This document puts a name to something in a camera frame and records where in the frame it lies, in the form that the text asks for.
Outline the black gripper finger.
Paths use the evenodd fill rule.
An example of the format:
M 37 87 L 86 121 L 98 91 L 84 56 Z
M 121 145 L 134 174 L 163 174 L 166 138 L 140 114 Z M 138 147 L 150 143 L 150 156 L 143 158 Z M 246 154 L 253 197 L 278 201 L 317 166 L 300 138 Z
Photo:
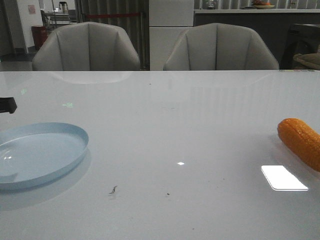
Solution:
M 0 98 L 0 113 L 13 114 L 17 109 L 17 104 L 14 97 Z

